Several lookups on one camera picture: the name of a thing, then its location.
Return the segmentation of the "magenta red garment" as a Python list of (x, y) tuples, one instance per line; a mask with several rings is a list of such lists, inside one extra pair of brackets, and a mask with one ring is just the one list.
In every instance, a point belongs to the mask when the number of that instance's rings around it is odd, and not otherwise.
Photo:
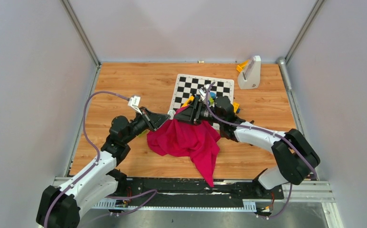
[(220, 139), (220, 134), (208, 122), (190, 125), (176, 119), (168, 119), (158, 130), (147, 134), (147, 144), (153, 152), (161, 156), (189, 157), (210, 187), (214, 187)]

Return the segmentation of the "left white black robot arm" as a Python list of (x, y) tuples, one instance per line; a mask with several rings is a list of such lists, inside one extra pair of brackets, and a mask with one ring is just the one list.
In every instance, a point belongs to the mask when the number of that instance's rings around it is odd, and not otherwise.
[(153, 113), (146, 107), (133, 120), (120, 115), (112, 120), (109, 135), (95, 158), (78, 174), (42, 193), (36, 222), (45, 228), (76, 228), (81, 218), (104, 197), (122, 196), (127, 191), (126, 175), (116, 167), (130, 151), (129, 142), (146, 130), (156, 131), (174, 110)]

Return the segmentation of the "green round brooch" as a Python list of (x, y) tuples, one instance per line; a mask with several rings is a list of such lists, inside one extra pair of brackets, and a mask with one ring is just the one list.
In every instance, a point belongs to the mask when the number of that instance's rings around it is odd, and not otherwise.
[(170, 120), (173, 120), (174, 119), (174, 115), (176, 114), (176, 111), (171, 109), (171, 110), (168, 110), (168, 113), (167, 115), (169, 116), (169, 119)]

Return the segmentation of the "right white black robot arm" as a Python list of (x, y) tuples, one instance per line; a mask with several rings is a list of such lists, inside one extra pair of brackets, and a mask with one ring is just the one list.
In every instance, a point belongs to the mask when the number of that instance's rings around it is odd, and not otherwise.
[(319, 156), (299, 130), (273, 131), (241, 119), (227, 96), (217, 97), (213, 106), (195, 98), (174, 119), (191, 125), (218, 124), (223, 138), (270, 152), (277, 165), (263, 170), (253, 181), (252, 191), (262, 199), (279, 185), (301, 184), (308, 175), (316, 173), (315, 168), (320, 164)]

